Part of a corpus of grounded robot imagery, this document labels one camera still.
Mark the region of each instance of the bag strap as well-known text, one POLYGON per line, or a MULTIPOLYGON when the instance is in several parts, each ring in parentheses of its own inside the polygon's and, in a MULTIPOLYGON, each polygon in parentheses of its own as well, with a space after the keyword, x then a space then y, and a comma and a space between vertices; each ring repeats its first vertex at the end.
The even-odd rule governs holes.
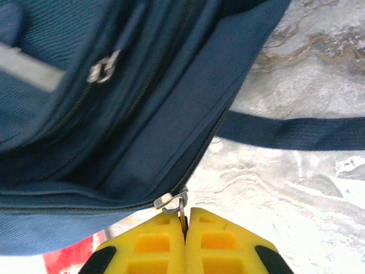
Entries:
POLYGON ((284 150, 365 150, 365 117, 276 120, 229 111, 217 136, 284 150))

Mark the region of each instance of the blue bag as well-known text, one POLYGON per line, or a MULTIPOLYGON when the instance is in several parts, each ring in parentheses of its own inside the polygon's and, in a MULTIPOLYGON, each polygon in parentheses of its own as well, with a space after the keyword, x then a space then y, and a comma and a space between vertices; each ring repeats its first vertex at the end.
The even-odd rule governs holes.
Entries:
POLYGON ((20 0, 11 10, 23 18, 6 29, 0 13, 0 254, 63 248, 178 194, 217 131, 265 147, 363 148, 364 118, 229 111, 289 3, 20 0))

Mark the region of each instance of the yellow plastic piece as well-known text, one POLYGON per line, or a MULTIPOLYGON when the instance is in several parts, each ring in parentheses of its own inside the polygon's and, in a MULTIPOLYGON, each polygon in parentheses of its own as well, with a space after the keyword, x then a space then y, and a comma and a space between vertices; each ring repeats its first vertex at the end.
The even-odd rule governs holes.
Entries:
POLYGON ((177 214, 161 213, 97 248, 117 252, 104 274, 184 274, 185 242, 177 214))
POLYGON ((275 246, 202 208, 192 208, 185 245, 186 274, 267 274, 255 251, 275 246))

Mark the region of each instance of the floor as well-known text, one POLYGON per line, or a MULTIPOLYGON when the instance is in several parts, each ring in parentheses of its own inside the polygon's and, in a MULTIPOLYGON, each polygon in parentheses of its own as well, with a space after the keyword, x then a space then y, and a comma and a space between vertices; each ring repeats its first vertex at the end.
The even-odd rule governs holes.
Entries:
MULTIPOLYGON (((232 109, 281 119, 365 116, 364 87, 365 2, 293 0, 232 109)), ((281 151, 214 138, 188 188, 188 209, 270 240, 296 274, 365 273, 365 151, 281 151)), ((155 214, 137 212, 112 234, 155 214)), ((44 273, 36 261, 0 258, 17 266, 14 274, 44 273)))

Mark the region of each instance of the red object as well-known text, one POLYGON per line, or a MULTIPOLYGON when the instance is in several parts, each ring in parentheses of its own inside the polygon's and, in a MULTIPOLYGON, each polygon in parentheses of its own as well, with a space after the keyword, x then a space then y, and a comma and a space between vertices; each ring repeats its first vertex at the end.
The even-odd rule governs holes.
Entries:
POLYGON ((48 274, 77 274, 93 251, 104 241, 104 232, 98 232, 69 247, 43 254, 48 274))

